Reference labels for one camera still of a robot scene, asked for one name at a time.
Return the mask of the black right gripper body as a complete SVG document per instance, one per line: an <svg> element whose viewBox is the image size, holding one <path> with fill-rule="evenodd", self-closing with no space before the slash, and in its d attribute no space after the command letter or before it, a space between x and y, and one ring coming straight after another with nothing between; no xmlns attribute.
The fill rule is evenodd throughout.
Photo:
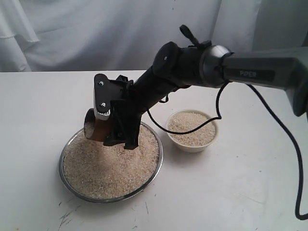
<svg viewBox="0 0 308 231"><path fill-rule="evenodd" d="M116 87L116 96L111 100L112 115L120 125L140 125L141 112L138 109L138 97L133 80L111 80Z"/></svg>

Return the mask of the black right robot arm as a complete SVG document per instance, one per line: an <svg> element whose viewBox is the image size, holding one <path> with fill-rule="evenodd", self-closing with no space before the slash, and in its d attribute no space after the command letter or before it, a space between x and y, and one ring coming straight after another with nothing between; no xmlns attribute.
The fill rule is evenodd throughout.
<svg viewBox="0 0 308 231"><path fill-rule="evenodd" d="M116 80L120 92L110 101L112 124L104 132L104 145L136 148L141 116L169 93L190 86L220 88L227 82L284 90L293 113L301 116L308 111L308 50L233 53L220 45L180 48L169 42L136 81Z"/></svg>

